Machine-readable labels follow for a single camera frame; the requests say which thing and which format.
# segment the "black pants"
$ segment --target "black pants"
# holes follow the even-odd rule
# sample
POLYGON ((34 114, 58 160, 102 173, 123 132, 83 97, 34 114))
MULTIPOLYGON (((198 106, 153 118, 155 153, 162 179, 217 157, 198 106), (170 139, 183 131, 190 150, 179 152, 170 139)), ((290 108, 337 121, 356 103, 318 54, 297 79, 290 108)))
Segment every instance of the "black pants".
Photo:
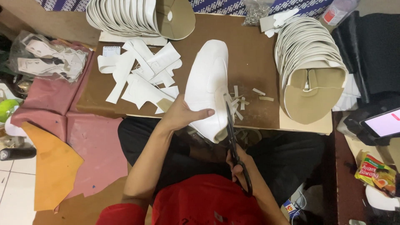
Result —
MULTIPOLYGON (((118 127, 122 151, 133 165, 144 149, 160 119, 128 117, 118 127)), ((281 206, 321 161, 324 142, 320 135, 306 132, 282 132, 264 138, 247 149, 281 206)), ((189 144, 173 135, 164 160, 155 194, 162 188, 198 174, 215 173, 231 179, 227 163, 207 163, 189 157, 189 144)))

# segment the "red shirt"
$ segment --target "red shirt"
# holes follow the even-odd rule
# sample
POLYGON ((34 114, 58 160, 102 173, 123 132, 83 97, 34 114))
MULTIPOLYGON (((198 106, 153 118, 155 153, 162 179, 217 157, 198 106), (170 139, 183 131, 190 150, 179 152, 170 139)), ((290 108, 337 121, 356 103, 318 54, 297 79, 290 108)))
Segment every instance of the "red shirt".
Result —
MULTIPOLYGON (((136 204, 105 208, 96 225, 142 225, 146 214, 136 204)), ((153 225, 264 224, 254 197, 246 197, 234 182, 216 175, 196 175, 162 189, 152 211, 153 225)))

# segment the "stack of shoe uppers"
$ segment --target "stack of shoe uppers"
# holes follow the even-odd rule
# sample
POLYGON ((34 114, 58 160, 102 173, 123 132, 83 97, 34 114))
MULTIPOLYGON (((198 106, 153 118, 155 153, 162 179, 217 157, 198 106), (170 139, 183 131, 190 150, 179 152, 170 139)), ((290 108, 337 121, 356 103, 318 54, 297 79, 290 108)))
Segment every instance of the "stack of shoe uppers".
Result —
POLYGON ((196 23, 188 0, 90 0, 86 19, 92 27, 114 35, 172 40, 190 35, 196 23))
POLYGON ((275 62, 280 105, 294 121, 322 119, 339 100, 348 71, 328 30, 316 19, 296 17, 279 31, 275 62))

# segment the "white shoe upper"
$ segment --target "white shoe upper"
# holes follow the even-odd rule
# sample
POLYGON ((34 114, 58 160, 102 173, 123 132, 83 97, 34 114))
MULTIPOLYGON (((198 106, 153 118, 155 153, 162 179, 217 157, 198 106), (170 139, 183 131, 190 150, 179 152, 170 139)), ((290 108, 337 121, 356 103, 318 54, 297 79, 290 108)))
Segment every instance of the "white shoe upper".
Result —
POLYGON ((228 48, 223 41, 209 40, 197 53, 188 83, 185 101, 192 111, 212 108, 215 114, 190 124, 214 143, 226 138, 228 124, 225 99, 231 102, 228 92, 228 48))

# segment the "person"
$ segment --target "person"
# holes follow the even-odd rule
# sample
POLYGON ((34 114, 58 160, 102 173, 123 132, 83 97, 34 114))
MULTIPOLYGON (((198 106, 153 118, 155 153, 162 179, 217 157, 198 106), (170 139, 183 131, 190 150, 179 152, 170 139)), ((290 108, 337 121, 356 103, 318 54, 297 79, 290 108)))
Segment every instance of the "person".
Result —
POLYGON ((160 119, 128 117, 118 128, 122 150, 133 166, 122 201, 105 208, 97 225, 144 224, 152 204, 152 224, 289 224, 280 206, 297 190, 320 162, 324 143, 315 133, 286 132, 264 138, 245 152, 253 196, 241 187, 242 167, 205 162, 190 157, 190 145, 175 134, 191 122, 215 113, 191 111, 180 94, 160 119))

